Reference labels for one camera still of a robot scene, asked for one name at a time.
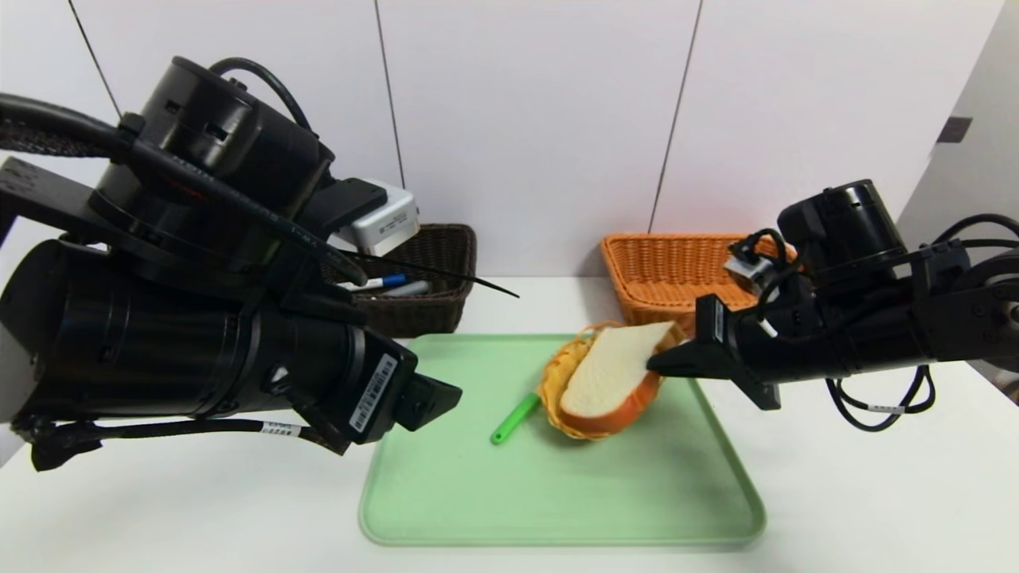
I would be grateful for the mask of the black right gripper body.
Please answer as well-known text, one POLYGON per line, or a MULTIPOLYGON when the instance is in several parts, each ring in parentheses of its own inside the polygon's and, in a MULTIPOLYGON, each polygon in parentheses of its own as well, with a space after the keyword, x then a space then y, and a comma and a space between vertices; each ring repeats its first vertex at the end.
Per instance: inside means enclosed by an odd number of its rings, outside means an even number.
POLYGON ((861 364, 843 333, 829 333, 811 297, 769 305, 774 337, 754 307, 732 311, 717 296, 697 301, 695 340, 717 341, 728 350, 728 380, 761 410, 780 408, 779 384, 859 373, 861 364))

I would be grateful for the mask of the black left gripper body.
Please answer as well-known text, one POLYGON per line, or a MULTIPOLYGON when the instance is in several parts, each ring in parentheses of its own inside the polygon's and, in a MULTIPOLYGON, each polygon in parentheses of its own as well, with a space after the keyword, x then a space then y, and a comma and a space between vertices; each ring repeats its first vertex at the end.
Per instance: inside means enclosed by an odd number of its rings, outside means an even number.
POLYGON ((377 442, 394 396, 417 366, 354 308, 325 313, 257 308, 247 314, 247 409, 290 409, 325 446, 377 442))

